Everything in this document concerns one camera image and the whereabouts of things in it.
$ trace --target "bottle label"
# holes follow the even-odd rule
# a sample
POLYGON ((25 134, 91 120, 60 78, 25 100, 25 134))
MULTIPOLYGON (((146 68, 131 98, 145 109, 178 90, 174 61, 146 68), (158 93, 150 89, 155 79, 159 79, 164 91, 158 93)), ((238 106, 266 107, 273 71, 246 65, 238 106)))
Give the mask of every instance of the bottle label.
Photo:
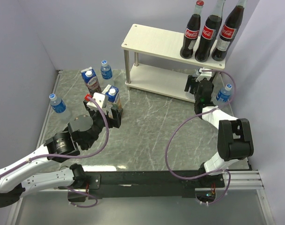
POLYGON ((202 36, 208 40, 212 40, 215 37, 216 30, 208 28, 206 25, 203 28, 202 36))
POLYGON ((191 50, 194 47, 195 43, 196 43, 196 41, 191 41, 189 46, 188 46, 188 49, 191 50))
POLYGON ((56 106, 52 106, 53 110, 56 112, 56 113, 63 113, 66 109, 66 105, 64 104, 63 101, 61 101, 59 103, 59 105, 56 105, 56 106))
POLYGON ((231 43, 230 41, 224 41, 221 38, 218 38, 216 48, 222 52, 225 52, 228 46, 230 45, 230 43, 231 43))
POLYGON ((233 28, 229 28, 228 26, 226 26, 225 24, 223 25, 223 28, 221 30, 220 35, 223 36, 224 38, 227 39, 232 39, 235 37, 236 35, 236 30, 237 29, 233 29, 233 28))
POLYGON ((101 74, 102 74, 102 77, 105 79, 105 80, 108 80, 110 78, 112 78, 112 70, 108 70, 106 72, 104 71, 101 71, 101 74))
POLYGON ((219 102, 227 102, 227 100, 229 99, 229 95, 224 95, 224 94, 222 94, 221 93, 221 91, 220 92, 218 92, 218 94, 217 94, 217 96, 216 96, 216 99, 217 99, 217 101, 219 101, 219 102))
POLYGON ((88 81, 87 85, 88 85, 88 86, 92 86, 92 87, 94 88, 94 87, 97 86, 97 83, 98 83, 97 81, 98 81, 98 80, 97 80, 97 78, 96 78, 96 76, 95 76, 95 77, 91 78, 91 79, 88 81))
POLYGON ((190 39, 196 39, 198 38, 199 30, 189 30, 186 28, 185 31, 185 37, 190 39))
POLYGON ((94 94, 95 92, 99 92, 101 93, 101 87, 99 84, 99 81, 97 80, 97 77, 93 77, 89 80, 89 82, 86 84, 86 86, 88 87, 88 90, 90 92, 90 94, 94 94))

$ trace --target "coca-cola label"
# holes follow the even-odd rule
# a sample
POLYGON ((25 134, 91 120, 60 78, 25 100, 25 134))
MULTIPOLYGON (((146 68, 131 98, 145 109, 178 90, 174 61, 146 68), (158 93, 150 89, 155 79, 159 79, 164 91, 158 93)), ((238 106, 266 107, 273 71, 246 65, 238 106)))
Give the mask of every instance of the coca-cola label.
POLYGON ((185 37, 190 39, 196 39, 198 37, 199 30, 189 30, 186 28, 185 37))
POLYGON ((206 25, 203 28, 202 36, 208 40, 212 40, 215 30, 208 28, 206 25))
POLYGON ((235 37, 236 30, 237 29, 229 28, 224 24, 220 34, 224 38, 232 39, 235 37))

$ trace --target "white shelf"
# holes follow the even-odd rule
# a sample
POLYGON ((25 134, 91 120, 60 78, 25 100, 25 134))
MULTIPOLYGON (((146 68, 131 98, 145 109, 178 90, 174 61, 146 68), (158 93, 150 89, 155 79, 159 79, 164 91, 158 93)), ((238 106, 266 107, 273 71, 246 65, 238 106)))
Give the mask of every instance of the white shelf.
POLYGON ((131 83, 128 87, 146 90, 156 94, 195 102, 194 98, 186 97, 184 91, 188 74, 182 74, 171 70, 161 69, 139 63, 131 69, 131 83))
MULTIPOLYGON (((194 53, 192 58, 182 58, 180 56, 180 49, 183 44, 183 36, 184 34, 179 32, 133 24, 122 43, 122 48, 128 51, 157 56, 210 69, 223 70, 225 68, 226 61, 223 60, 217 62, 213 60, 211 53, 207 62, 198 62, 194 59, 194 53, 197 50, 200 37, 198 37, 193 48, 194 53)), ((217 41, 215 41, 211 51, 213 51, 216 42, 217 41)))

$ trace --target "white wall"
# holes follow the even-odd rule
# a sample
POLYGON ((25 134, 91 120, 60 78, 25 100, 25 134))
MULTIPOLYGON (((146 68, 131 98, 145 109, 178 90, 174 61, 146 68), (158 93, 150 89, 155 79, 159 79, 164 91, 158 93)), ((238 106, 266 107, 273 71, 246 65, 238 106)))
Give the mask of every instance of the white wall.
POLYGON ((0 0, 0 168, 35 149, 55 72, 18 1, 0 0))
MULTIPOLYGON (((100 67, 107 59, 113 68, 124 68, 121 49, 133 23, 184 32, 196 0, 19 0, 33 21, 56 69, 100 67)), ((205 0, 202 26, 217 0, 205 0)), ((224 20, 238 0, 227 0, 224 20)), ((259 0, 250 0, 235 43, 259 0)), ((141 62, 162 68, 190 65, 140 57, 141 62)))
POLYGON ((235 116, 251 123, 258 169, 278 225, 285 225, 285 0, 261 0, 226 71, 236 79, 235 116))

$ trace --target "coca-cola bottle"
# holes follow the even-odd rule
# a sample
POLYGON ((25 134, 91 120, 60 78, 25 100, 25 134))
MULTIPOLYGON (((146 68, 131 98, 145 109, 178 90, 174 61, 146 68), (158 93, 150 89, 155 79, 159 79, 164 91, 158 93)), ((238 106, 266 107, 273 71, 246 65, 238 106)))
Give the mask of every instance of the coca-cola bottle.
POLYGON ((222 21, 222 10, 226 0, 217 0, 216 6, 211 15, 206 20, 195 59, 199 62, 205 62, 209 58, 210 50, 216 40, 222 21))
POLYGON ((226 55, 231 43, 234 41, 235 36, 240 28, 243 12, 247 0, 239 0, 236 7, 228 15, 225 24, 220 32, 219 39, 216 47, 212 52, 212 58, 216 61, 222 61, 226 55))
POLYGON ((184 34, 183 46, 180 55, 185 59, 190 59, 193 54, 193 47, 197 41, 200 29, 200 14, 203 9, 204 2, 197 1, 192 17, 190 18, 184 34))

